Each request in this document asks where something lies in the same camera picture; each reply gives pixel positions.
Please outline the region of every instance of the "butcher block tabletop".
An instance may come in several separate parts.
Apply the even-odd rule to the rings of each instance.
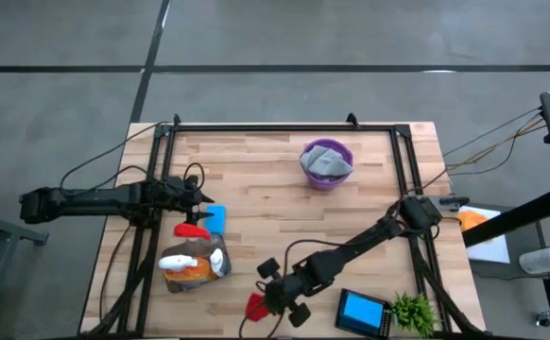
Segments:
[[[444,168],[435,125],[432,122],[405,124],[411,126],[421,179],[427,182]],[[132,124],[129,135],[149,126]],[[129,141],[120,168],[137,165],[146,169],[152,137],[153,129],[150,129]],[[320,138],[335,139],[353,153],[354,172],[331,192],[309,188],[299,164],[305,146]],[[411,179],[403,142],[400,139],[405,177]],[[163,145],[161,149],[158,169],[161,169]],[[227,208],[224,239],[231,256],[232,273],[197,289],[171,294],[166,289],[163,272],[157,267],[157,259],[146,314],[144,336],[147,337],[237,337],[248,297],[251,292],[258,293],[255,282],[260,280],[256,272],[259,264],[275,257],[283,265],[286,246],[300,238],[348,241],[373,225],[399,198],[400,192],[388,132],[178,132],[170,175],[182,176],[191,162],[199,162],[205,169],[206,181],[201,191]],[[190,172],[198,174],[198,169],[193,167]],[[116,185],[143,179],[145,175],[140,171],[129,170],[118,177]],[[426,195],[433,196],[449,193],[446,176],[425,190]],[[158,257],[164,249],[184,242],[173,236],[174,226],[183,220],[179,212],[164,212]],[[107,219],[81,332],[89,331],[99,322],[99,293],[105,271],[128,225],[121,217]],[[133,236],[134,228],[131,228],[114,258],[105,288],[103,313],[124,289]],[[484,330],[473,274],[456,221],[441,222],[435,247],[445,289],[472,323]],[[327,248],[298,244],[290,251],[290,263]],[[331,287],[313,297],[299,298],[299,303],[306,302],[310,308],[311,317],[301,327],[293,328],[286,316],[275,335],[356,336],[334,326],[341,288],[385,300],[393,300],[396,293],[415,295],[417,289],[407,240],[396,238],[375,247],[348,263]],[[131,303],[131,330],[136,323],[140,291],[137,289]],[[258,323],[247,322],[244,336],[265,337],[275,321],[275,316],[268,316]],[[393,328],[392,334],[403,333]]]

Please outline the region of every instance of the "concrete floor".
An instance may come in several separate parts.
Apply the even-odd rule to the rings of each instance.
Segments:
[[[0,65],[144,64],[162,0],[0,0]],[[173,0],[157,64],[550,64],[550,0]],[[57,185],[69,168],[120,142],[138,74],[0,74],[0,215],[18,195]],[[153,75],[141,121],[434,121],[443,151],[539,105],[550,73]],[[458,151],[455,162],[510,129]],[[475,202],[517,205],[550,190],[543,131],[522,138],[497,171],[454,178]],[[504,151],[473,167],[487,168]],[[119,153],[72,176],[93,185]],[[77,331],[103,218],[39,225],[21,243],[0,300],[0,339]],[[537,280],[475,278],[488,329],[550,339]]]

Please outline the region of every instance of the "red handle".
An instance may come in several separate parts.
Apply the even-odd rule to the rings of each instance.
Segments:
[[[249,296],[248,304],[246,305],[246,317],[250,321],[260,321],[268,315],[268,309],[265,305],[265,297],[260,294],[252,293]]]
[[[174,227],[174,236],[197,237],[210,241],[210,232],[208,230],[188,223],[180,223]]]

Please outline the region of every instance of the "orange object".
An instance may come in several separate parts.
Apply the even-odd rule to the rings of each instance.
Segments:
[[[181,271],[166,269],[165,278],[172,281],[208,280],[211,278],[212,269],[210,262],[204,258],[196,258],[198,265],[188,266]]]
[[[457,218],[460,220],[462,232],[470,230],[488,220],[487,217],[478,212],[458,212]]]
[[[197,237],[210,241],[210,232],[204,228],[189,223],[179,223],[174,227],[174,236]]]

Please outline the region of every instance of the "green plant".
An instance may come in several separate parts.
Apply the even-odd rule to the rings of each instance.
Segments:
[[[433,335],[435,324],[435,311],[428,299],[420,294],[417,297],[409,297],[406,293],[397,294],[392,304],[392,312],[397,316],[397,325],[402,330],[416,332],[420,338]]]

